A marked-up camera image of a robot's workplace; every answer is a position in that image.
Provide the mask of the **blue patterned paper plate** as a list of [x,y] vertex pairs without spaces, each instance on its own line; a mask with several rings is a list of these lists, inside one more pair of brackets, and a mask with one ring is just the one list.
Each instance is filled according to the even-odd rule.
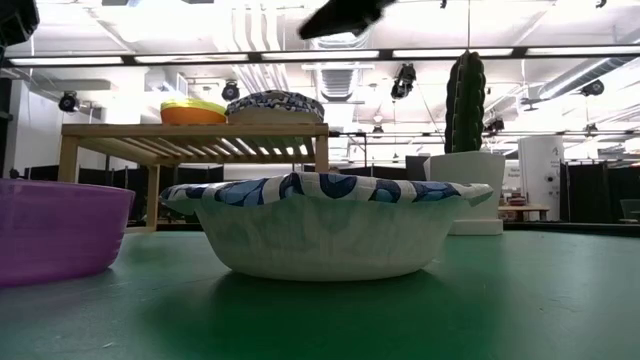
[[324,112],[324,107],[317,100],[302,95],[298,92],[289,92],[282,90],[268,90],[256,92],[230,102],[227,105],[228,113],[239,111],[246,107],[271,107],[275,105],[283,105],[285,108],[301,108],[303,110],[318,110]]
[[227,116],[229,124],[321,124],[314,113],[270,108],[246,108]]
[[160,202],[198,218],[219,260],[260,278],[335,282],[423,269],[487,184],[292,172],[222,184],[181,184]]

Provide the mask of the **yellow plastic bowl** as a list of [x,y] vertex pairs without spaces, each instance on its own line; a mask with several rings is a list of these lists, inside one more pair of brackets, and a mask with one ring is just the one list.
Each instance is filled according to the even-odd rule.
[[169,108],[198,108],[208,111],[215,111],[224,113],[226,111],[225,106],[218,105],[213,102],[208,102],[200,99],[186,98],[186,99],[171,99],[161,103],[161,110]]

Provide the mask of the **red plastic cup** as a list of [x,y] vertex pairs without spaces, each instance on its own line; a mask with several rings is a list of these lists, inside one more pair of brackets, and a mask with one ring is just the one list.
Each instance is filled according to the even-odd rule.
[[168,107],[160,111],[161,121],[169,125],[207,125],[226,123],[226,117],[216,111],[197,107]]

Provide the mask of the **slatted wooden shelf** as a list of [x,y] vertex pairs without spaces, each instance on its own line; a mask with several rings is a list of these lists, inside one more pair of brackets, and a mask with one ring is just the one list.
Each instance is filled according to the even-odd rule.
[[148,170],[147,220],[129,233],[158,226],[160,168],[181,164],[310,164],[329,171],[326,124],[113,125],[65,124],[61,128],[58,180],[75,183],[78,150],[88,149]]

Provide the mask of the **ceiling air vent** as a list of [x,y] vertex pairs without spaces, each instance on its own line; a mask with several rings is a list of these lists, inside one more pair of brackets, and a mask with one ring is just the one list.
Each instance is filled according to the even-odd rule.
[[355,69],[323,69],[316,73],[320,93],[329,102],[348,101],[359,80]]

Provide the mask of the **green cactus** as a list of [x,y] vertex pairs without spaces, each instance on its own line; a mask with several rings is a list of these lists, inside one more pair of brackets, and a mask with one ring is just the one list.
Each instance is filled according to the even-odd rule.
[[485,86],[486,76],[480,55],[465,51],[451,67],[446,86],[446,154],[481,148]]

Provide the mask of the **dark grey cabinet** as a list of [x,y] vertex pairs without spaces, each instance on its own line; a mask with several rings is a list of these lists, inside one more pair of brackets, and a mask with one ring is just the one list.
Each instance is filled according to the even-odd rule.
[[410,181],[426,181],[428,179],[424,164],[429,159],[428,156],[406,155],[405,168],[407,179]]

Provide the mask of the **white round column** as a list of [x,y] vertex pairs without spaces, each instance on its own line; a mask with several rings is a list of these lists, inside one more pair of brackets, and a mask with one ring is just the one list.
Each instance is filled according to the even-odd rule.
[[546,219],[560,219],[561,136],[532,136],[518,141],[521,191],[529,205],[546,206]]

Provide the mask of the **small wooden background table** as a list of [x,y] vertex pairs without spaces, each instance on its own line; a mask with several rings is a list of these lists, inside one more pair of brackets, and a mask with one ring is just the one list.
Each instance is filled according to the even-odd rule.
[[503,205],[498,207],[498,215],[502,220],[524,222],[526,213],[537,213],[540,221],[547,220],[549,208],[543,205]]

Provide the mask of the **green table mat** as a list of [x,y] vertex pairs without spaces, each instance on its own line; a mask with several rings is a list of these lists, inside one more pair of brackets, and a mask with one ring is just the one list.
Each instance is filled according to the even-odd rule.
[[0,360],[640,360],[640,239],[451,237],[407,276],[307,283],[129,235],[101,275],[0,289]]

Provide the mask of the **black aluminium rig frame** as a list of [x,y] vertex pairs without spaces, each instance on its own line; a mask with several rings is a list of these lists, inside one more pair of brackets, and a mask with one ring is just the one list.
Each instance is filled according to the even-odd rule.
[[[495,60],[640,57],[640,44],[564,47],[475,47],[473,50],[482,58]],[[0,59],[0,66],[7,68],[91,68],[303,62],[415,62],[454,60],[464,51],[463,48],[384,48],[364,50],[29,56],[2,58]]]

